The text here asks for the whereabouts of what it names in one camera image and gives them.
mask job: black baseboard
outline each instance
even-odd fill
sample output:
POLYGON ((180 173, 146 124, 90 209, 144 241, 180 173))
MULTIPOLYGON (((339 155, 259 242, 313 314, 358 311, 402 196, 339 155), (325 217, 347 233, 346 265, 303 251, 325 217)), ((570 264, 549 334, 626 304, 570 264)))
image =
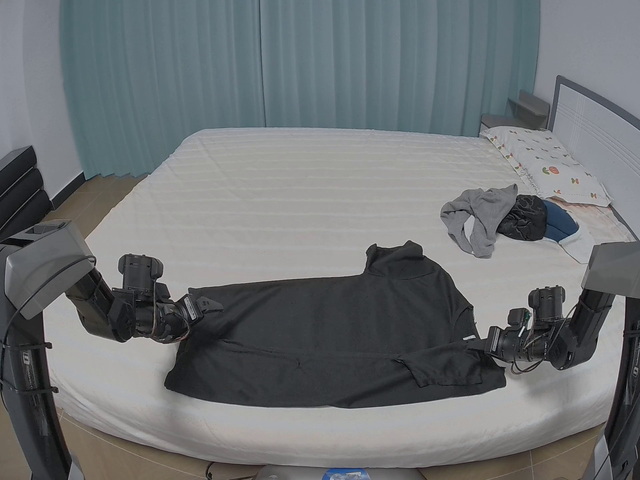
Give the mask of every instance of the black baseboard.
POLYGON ((84 172, 81 172, 76 176, 71 183, 69 183, 66 187, 64 187, 56 196, 51 200, 51 204, 53 205, 53 209, 56 210, 60 208, 60 204, 64 203, 71 194, 73 194, 78 188, 82 186, 86 180, 84 179, 84 172))

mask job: patterned pillow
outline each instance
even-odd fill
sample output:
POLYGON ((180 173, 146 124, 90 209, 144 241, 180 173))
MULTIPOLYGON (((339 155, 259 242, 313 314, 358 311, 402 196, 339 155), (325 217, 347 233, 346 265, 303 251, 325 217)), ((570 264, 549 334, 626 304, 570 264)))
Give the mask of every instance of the patterned pillow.
POLYGON ((481 133, 538 197, 608 206, 611 197, 595 176, 576 162, 547 130, 496 126, 481 133))

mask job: wall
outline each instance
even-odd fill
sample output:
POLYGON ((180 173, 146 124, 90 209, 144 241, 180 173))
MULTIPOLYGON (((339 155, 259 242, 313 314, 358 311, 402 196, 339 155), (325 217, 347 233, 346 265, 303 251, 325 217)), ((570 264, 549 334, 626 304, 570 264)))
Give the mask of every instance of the wall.
POLYGON ((53 198, 80 172, 60 66, 60 0, 0 0, 0 157, 32 145, 53 198))
POLYGON ((551 103, 556 75, 640 117, 640 0, 540 0, 534 94, 551 103))

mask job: gray garment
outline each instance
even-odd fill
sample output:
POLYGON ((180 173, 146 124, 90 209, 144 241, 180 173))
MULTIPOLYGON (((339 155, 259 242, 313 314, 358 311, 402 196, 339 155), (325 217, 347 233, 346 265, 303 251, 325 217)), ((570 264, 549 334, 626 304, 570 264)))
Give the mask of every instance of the gray garment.
POLYGON ((478 258, 489 257, 493 252, 498 224, 513 208, 517 195, 516 184, 489 190, 465 190, 460 197, 442 207, 440 218, 460 249, 478 258), (476 220, 470 240, 467 240, 464 226, 471 215, 476 220))

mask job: curtain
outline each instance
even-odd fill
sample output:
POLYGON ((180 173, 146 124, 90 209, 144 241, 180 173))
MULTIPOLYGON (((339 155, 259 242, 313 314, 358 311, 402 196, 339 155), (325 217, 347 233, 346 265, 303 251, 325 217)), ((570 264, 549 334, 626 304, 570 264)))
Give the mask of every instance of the curtain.
POLYGON ((477 135, 532 91, 540 0, 260 0, 267 126, 477 135))
POLYGON ((203 128, 477 134, 532 91, 540 0, 62 0, 85 176, 150 172, 203 128))
POLYGON ((203 128, 264 126, 259 0, 61 0, 85 177, 151 172, 203 128))

